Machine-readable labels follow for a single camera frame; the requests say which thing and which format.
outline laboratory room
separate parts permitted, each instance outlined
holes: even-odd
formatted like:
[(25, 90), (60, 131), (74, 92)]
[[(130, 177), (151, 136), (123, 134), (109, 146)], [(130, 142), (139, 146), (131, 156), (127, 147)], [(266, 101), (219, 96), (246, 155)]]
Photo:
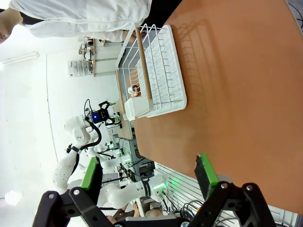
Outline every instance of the laboratory room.
[(1, 0), (0, 227), (303, 227), (301, 0)]

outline wire rack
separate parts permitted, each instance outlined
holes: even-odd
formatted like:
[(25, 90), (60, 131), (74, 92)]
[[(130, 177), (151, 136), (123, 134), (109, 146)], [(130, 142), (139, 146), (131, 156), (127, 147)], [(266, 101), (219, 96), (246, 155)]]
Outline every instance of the wire rack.
[[(170, 191), (170, 200), (179, 210), (185, 203), (189, 203), (191, 201), (198, 200), (204, 202), (199, 184), (196, 179), (179, 173), (159, 163), (155, 163), (155, 169), (158, 173), (163, 174), (167, 177), (169, 182), (168, 187)], [(171, 207), (171, 209), (173, 209), (172, 204), (169, 202), (167, 204)], [(199, 205), (197, 202), (193, 202), (192, 204), (193, 206), (190, 206), (189, 210), (193, 214), (196, 214), (197, 209), (201, 207), (201, 205)], [(276, 207), (268, 207), (274, 218), (274, 221), (277, 224), (286, 227), (301, 227), (299, 221), (297, 221), (300, 215)], [(239, 227), (239, 222), (233, 218), (235, 218), (233, 212), (222, 210), (216, 223), (218, 223), (218, 221), (224, 220), (222, 223), (220, 223), (220, 226)]]
[[(184, 109), (187, 98), (170, 26), (157, 28), (145, 24), (140, 28), (133, 25), (127, 38), (130, 39), (134, 30), (137, 38), (131, 46), (127, 46), (126, 38), (116, 64), (116, 69), (122, 70), (123, 78), (129, 76), (129, 80), (124, 80), (129, 93), (126, 112), (129, 96), (152, 100), (152, 106), (136, 114), (135, 118), (154, 117)], [(139, 33), (145, 34), (145, 37), (142, 39)]]

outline person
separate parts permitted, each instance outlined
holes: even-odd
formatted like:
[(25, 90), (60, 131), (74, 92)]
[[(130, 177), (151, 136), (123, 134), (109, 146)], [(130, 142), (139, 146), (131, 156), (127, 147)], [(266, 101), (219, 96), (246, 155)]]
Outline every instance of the person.
[[(119, 209), (113, 216), (107, 216), (107, 219), (112, 224), (114, 224), (116, 222), (125, 220), (127, 217), (140, 217), (138, 205), (136, 202), (133, 203), (133, 210), (130, 212), (125, 212), (127, 205), (128, 204), (126, 204), (124, 207)], [(145, 213), (145, 216), (148, 218), (153, 218), (153, 217), (162, 216), (162, 215), (163, 215), (163, 213), (159, 208), (153, 208), (151, 210), (149, 209), (149, 211), (147, 211)]]
[(136, 202), (133, 203), (133, 210), (130, 212), (125, 212), (127, 205), (128, 204), (119, 209), (113, 216), (107, 216), (107, 219), (112, 224), (114, 224), (116, 222), (125, 220), (127, 217), (140, 217), (138, 205)]
[(122, 42), (133, 23), (162, 27), (181, 1), (12, 0), (0, 10), (0, 43), (18, 24), (39, 38), (89, 36)]

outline wire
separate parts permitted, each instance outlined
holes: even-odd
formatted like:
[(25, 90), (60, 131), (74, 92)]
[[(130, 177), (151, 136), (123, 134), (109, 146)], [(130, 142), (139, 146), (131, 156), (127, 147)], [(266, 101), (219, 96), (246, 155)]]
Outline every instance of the wire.
[(108, 157), (111, 157), (112, 159), (114, 158), (114, 156), (108, 155), (108, 154), (103, 154), (102, 152), (97, 152), (97, 154), (104, 155), (104, 156), (108, 156)]
[(86, 115), (86, 110), (85, 110), (85, 107), (86, 107), (86, 103), (87, 103), (87, 102), (89, 102), (89, 108), (90, 108), (89, 114), (90, 114), (91, 112), (93, 112), (93, 109), (91, 108), (91, 105), (90, 105), (90, 99), (88, 98), (88, 99), (85, 101), (85, 104), (84, 104), (84, 116), (85, 116), (85, 117), (87, 117), (87, 115)]
[(122, 143), (122, 147), (120, 148), (120, 153), (122, 152), (122, 155), (124, 155), (124, 150), (123, 150), (123, 146), (124, 146), (124, 142), (125, 142), (125, 139), (123, 140), (123, 143)]
[(138, 164), (139, 162), (143, 161), (144, 159), (146, 159), (145, 157), (140, 159), (139, 161), (137, 161), (135, 164), (133, 164), (132, 166), (130, 166), (129, 168), (133, 167), (134, 165)]
[(300, 28), (302, 28), (302, 27), (303, 27), (303, 17), (302, 17), (302, 14), (301, 14), (300, 11), (299, 11), (296, 7), (294, 7), (292, 4), (289, 3), (289, 5), (292, 6), (295, 10), (297, 10), (297, 12), (300, 14), (301, 19), (296, 19), (296, 20), (300, 20), (300, 21), (302, 22), (302, 25), (301, 25), (301, 27), (300, 27)]
[(168, 198), (167, 194), (166, 194), (165, 192), (162, 192), (162, 194), (164, 194), (165, 197), (168, 199), (168, 201), (172, 204), (172, 206), (173, 206), (176, 210), (178, 210), (177, 207), (175, 206), (175, 204)]
[(96, 142), (92, 142), (92, 143), (89, 143), (89, 144), (86, 144), (86, 145), (82, 146), (82, 147), (80, 148), (80, 150), (84, 150), (84, 149), (86, 149), (86, 148), (96, 146), (96, 145), (98, 145), (98, 144), (101, 142), (101, 140), (102, 140), (102, 135), (101, 135), (101, 132), (100, 132), (100, 130), (98, 129), (98, 127), (97, 127), (96, 125), (94, 125), (92, 122), (90, 122), (89, 120), (86, 120), (86, 121), (90, 124), (90, 126), (91, 126), (94, 130), (96, 130), (96, 132), (97, 132), (97, 134), (98, 134), (98, 140), (97, 140)]
[(80, 160), (80, 155), (79, 155), (79, 153), (77, 153), (76, 154), (76, 162), (75, 162), (74, 168), (72, 169), (71, 174), (73, 174), (75, 172), (75, 170), (76, 170), (76, 168), (77, 168), (77, 166), (79, 164), (79, 160)]
[(222, 219), (221, 221), (218, 221), (218, 222), (216, 223), (215, 227), (217, 227), (218, 224), (220, 224), (220, 223), (222, 223), (222, 222), (224, 222), (224, 221), (227, 221), (227, 220), (238, 220), (238, 219), (237, 219), (237, 218), (225, 218), (225, 219)]
[(169, 208), (167, 207), (167, 204), (166, 204), (165, 200), (162, 200), (162, 202), (164, 203), (165, 209), (168, 211)]
[(180, 210), (180, 216), (189, 220), (194, 218), (195, 214), (191, 209), (189, 209), (189, 206), (193, 207), (194, 209), (197, 209), (197, 207), (192, 204), (193, 202), (199, 203), (199, 205), (201, 206), (203, 205), (203, 203), (199, 200), (193, 200), (191, 202), (184, 203), (183, 207)]

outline black cable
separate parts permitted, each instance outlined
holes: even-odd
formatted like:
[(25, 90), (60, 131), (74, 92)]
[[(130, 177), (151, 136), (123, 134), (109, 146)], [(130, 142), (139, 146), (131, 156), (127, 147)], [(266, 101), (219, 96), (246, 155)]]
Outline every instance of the black cable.
[(193, 219), (194, 216), (195, 216), (192, 210), (188, 210), (188, 206), (189, 206), (189, 205), (193, 206), (193, 204), (191, 204), (191, 202), (190, 202), (190, 203), (185, 203), (185, 204), (183, 205), (183, 214), (185, 213), (187, 219), (189, 219), (189, 220)]
[(165, 209), (168, 211), (169, 208), (167, 207), (167, 204), (166, 204), (165, 200), (162, 200), (162, 202), (164, 203)]
[(110, 148), (110, 149), (106, 149), (106, 150), (104, 150), (104, 151), (101, 151), (101, 152), (97, 152), (98, 154), (103, 154), (103, 153), (105, 153), (105, 152), (108, 152), (108, 151), (110, 151), (110, 150), (116, 150), (115, 148)]
[(129, 168), (133, 167), (134, 165), (138, 164), (139, 162), (143, 161), (144, 159), (146, 159), (145, 157), (140, 159), (139, 161), (137, 161), (135, 164), (133, 164), (132, 166), (130, 166)]
[(100, 210), (117, 210), (115, 208), (112, 207), (99, 207)]
[(125, 139), (124, 139), (123, 142), (122, 142), (122, 151), (123, 151), (124, 142), (125, 142)]
[(292, 6), (295, 10), (297, 10), (297, 12), (300, 14), (301, 19), (296, 19), (296, 20), (300, 20), (300, 21), (302, 22), (302, 25), (301, 25), (301, 27), (300, 27), (300, 28), (302, 28), (302, 27), (303, 27), (303, 17), (302, 17), (302, 14), (301, 14), (300, 11), (299, 11), (296, 7), (294, 7), (292, 4), (289, 3), (289, 5)]
[(168, 199), (168, 201), (172, 204), (172, 206), (173, 206), (176, 210), (178, 210), (177, 207), (175, 206), (175, 204), (168, 198), (167, 194), (166, 194), (165, 192), (162, 192), (162, 194), (165, 195), (165, 197), (166, 197), (166, 198)]
[(87, 102), (89, 102), (89, 108), (90, 108), (89, 114), (90, 114), (91, 112), (93, 112), (93, 109), (91, 108), (91, 105), (90, 105), (90, 99), (88, 98), (88, 99), (85, 101), (85, 104), (84, 104), (84, 116), (85, 116), (85, 118), (87, 117), (86, 111), (85, 111), (85, 107), (86, 107), (86, 103), (87, 103)]
[(92, 143), (89, 143), (89, 144), (86, 144), (86, 145), (82, 146), (82, 147), (80, 148), (80, 150), (84, 150), (84, 149), (86, 149), (86, 148), (96, 146), (96, 145), (98, 145), (98, 144), (101, 142), (101, 140), (102, 140), (102, 135), (101, 135), (101, 132), (100, 132), (100, 130), (98, 129), (98, 127), (97, 127), (96, 125), (94, 125), (92, 122), (90, 122), (89, 120), (86, 120), (86, 121), (90, 124), (90, 126), (91, 126), (94, 130), (96, 130), (96, 132), (97, 132), (97, 134), (98, 134), (98, 140), (97, 140), (96, 142), (92, 142)]
[(203, 205), (203, 203), (199, 200), (192, 200), (186, 207), (186, 210), (188, 211), (188, 206), (192, 206), (194, 209), (197, 209), (192, 203), (195, 202), (195, 203), (199, 203), (201, 206)]
[(183, 204), (183, 207), (182, 207), (181, 210), (180, 210), (180, 215), (181, 215), (182, 217), (188, 219), (188, 217), (186, 217), (186, 216), (184, 215), (184, 214), (185, 214), (184, 209), (185, 209), (186, 204), (188, 204), (188, 203), (184, 203), (184, 204)]
[(76, 154), (76, 163), (74, 165), (74, 168), (72, 169), (72, 173), (71, 174), (73, 174), (75, 172), (75, 170), (76, 170), (76, 168), (77, 168), (77, 166), (79, 164), (79, 160), (80, 160), (80, 155), (79, 155), (79, 153), (77, 153)]
[(111, 157), (112, 159), (114, 159), (114, 156), (108, 155), (108, 154), (103, 154), (102, 152), (97, 152), (97, 154), (104, 155), (104, 156), (108, 156), (108, 157)]
[(221, 221), (218, 221), (218, 222), (216, 223), (215, 227), (217, 227), (218, 224), (220, 224), (220, 223), (222, 223), (222, 222), (224, 222), (224, 221), (227, 221), (227, 220), (238, 220), (238, 219), (237, 219), (237, 218), (225, 218), (225, 219), (222, 219)]
[(120, 148), (120, 140), (121, 139), (123, 139), (123, 138), (119, 138), (119, 140), (118, 140), (118, 146), (119, 146), (119, 148)]
[(116, 179), (112, 179), (112, 180), (108, 180), (108, 181), (103, 181), (103, 182), (101, 182), (101, 184), (103, 184), (103, 183), (109, 183), (109, 182), (113, 182), (113, 181), (121, 181), (123, 179), (124, 179), (124, 177), (121, 176), (121, 177), (116, 178)]

